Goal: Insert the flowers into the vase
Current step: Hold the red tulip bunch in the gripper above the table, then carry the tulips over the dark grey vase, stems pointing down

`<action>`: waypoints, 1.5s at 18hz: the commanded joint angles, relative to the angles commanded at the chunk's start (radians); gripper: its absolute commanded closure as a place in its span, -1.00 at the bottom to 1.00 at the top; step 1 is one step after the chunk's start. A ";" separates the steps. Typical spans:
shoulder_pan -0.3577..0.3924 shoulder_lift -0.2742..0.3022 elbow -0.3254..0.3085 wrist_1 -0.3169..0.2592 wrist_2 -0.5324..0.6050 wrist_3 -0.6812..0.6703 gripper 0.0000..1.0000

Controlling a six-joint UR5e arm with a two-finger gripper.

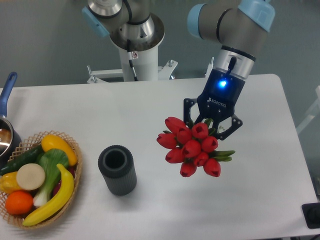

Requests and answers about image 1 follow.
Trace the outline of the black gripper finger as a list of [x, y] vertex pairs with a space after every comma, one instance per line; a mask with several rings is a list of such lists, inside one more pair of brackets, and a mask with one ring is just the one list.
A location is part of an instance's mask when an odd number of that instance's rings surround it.
[[228, 129], [217, 133], [216, 138], [218, 140], [223, 141], [226, 138], [228, 138], [231, 134], [233, 134], [236, 130], [238, 130], [242, 125], [243, 121], [240, 118], [238, 118], [236, 114], [233, 114], [231, 116], [231, 126]]
[[[191, 117], [191, 108], [197, 104], [199, 109], [199, 115], [195, 121], [192, 120]], [[183, 121], [188, 126], [191, 127], [193, 124], [197, 124], [202, 122], [204, 117], [204, 101], [199, 100], [198, 98], [185, 98], [183, 100]]]

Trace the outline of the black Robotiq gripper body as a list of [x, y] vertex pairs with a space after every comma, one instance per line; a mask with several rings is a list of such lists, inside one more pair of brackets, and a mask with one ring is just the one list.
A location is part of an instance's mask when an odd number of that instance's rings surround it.
[[244, 85], [244, 80], [213, 69], [203, 92], [197, 98], [199, 116], [196, 121], [212, 119], [219, 124], [231, 117]]

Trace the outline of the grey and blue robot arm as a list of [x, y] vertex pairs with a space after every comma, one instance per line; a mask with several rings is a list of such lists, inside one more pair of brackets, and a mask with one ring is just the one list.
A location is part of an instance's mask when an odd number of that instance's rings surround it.
[[[126, 82], [157, 81], [158, 47], [165, 36], [161, 19], [150, 11], [148, 0], [90, 0], [82, 15], [93, 31], [109, 36], [118, 48]], [[242, 121], [235, 105], [275, 17], [267, 0], [197, 4], [187, 16], [188, 32], [199, 39], [216, 41], [221, 49], [207, 73], [207, 83], [197, 98], [183, 101], [183, 120], [191, 123], [191, 108], [198, 106], [197, 122], [212, 119], [217, 129], [231, 119], [231, 126], [214, 136], [224, 140]]]

